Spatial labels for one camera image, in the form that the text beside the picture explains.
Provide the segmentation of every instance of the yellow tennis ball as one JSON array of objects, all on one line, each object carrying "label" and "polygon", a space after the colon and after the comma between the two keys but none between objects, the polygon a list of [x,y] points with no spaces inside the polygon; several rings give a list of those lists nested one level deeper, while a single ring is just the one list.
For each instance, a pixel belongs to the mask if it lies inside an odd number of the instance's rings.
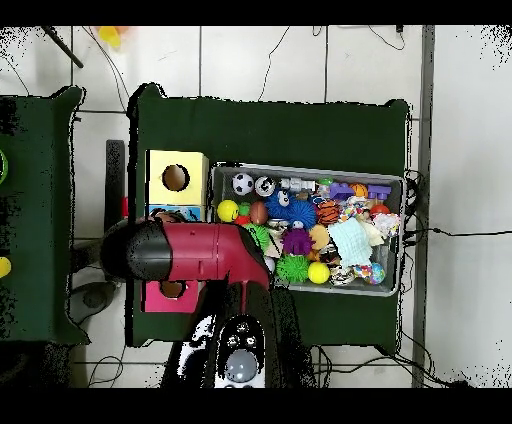
[{"label": "yellow tennis ball", "polygon": [[323,284],[331,275],[329,267],[322,262],[312,262],[308,268],[308,277],[312,283]]},{"label": "yellow tennis ball", "polygon": [[238,205],[232,200],[223,200],[217,206],[217,215],[221,221],[233,222],[238,218]]},{"label": "yellow tennis ball", "polygon": [[5,277],[11,272],[11,261],[6,257],[0,257],[0,278]]}]

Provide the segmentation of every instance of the orange basketball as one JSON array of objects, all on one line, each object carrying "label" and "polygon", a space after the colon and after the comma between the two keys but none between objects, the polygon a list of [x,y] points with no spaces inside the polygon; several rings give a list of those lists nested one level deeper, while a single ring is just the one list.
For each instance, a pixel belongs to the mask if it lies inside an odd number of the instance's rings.
[{"label": "orange basketball", "polygon": [[349,187],[354,190],[355,196],[357,197],[368,197],[368,189],[364,184],[356,183],[349,184]]}]

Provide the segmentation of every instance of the yellow object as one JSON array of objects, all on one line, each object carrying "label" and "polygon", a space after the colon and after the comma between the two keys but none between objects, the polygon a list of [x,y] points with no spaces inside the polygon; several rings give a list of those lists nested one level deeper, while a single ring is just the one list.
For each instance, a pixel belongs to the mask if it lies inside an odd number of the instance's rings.
[{"label": "yellow object", "polygon": [[119,47],[121,45],[121,37],[117,32],[116,27],[113,26],[102,26],[98,30],[100,39],[110,44],[112,47]]},{"label": "yellow object", "polygon": [[[199,152],[149,151],[149,204],[204,206],[208,180],[208,159]],[[167,188],[163,175],[166,170],[184,169],[187,185],[179,191]]]},{"label": "yellow object", "polygon": [[308,268],[308,277],[312,283],[323,284],[331,275],[329,267],[322,262],[312,262]]},{"label": "yellow object", "polygon": [[221,221],[233,222],[238,218],[238,205],[232,200],[223,200],[217,206],[217,215]]},{"label": "yellow object", "polygon": [[364,184],[349,184],[349,187],[354,190],[357,197],[368,197],[368,189]]},{"label": "yellow object", "polygon": [[311,228],[311,230],[309,230],[309,235],[313,239],[312,248],[314,250],[320,250],[329,243],[329,232],[323,225],[316,224]]},{"label": "yellow object", "polygon": [[5,277],[11,272],[11,261],[6,257],[0,257],[0,278]]}]

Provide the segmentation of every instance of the dark green mat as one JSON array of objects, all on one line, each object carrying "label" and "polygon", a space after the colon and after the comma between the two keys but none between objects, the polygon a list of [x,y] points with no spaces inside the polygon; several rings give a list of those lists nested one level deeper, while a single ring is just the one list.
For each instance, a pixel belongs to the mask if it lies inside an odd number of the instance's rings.
[{"label": "dark green mat", "polygon": [[70,269],[69,131],[78,87],[51,98],[0,96],[0,249],[12,271],[0,279],[0,340],[83,343],[66,315]]},{"label": "dark green mat", "polygon": [[[144,214],[144,152],[203,152],[210,163],[237,161],[326,170],[404,174],[407,104],[243,103],[163,98],[143,85],[130,100],[131,155],[138,142],[136,211]],[[395,351],[397,295],[377,298],[292,292],[306,344],[379,345]],[[188,315],[140,312],[133,298],[133,340],[181,340]]]}]

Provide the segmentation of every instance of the wooden block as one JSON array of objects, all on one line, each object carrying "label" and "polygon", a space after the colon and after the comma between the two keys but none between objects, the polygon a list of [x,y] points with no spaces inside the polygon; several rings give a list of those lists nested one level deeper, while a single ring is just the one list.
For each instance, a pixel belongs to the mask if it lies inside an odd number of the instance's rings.
[{"label": "wooden block", "polygon": [[[150,150],[146,166],[149,166],[149,199],[146,199],[149,204],[205,204],[208,159],[202,153]],[[181,190],[180,176],[186,183]]]}]

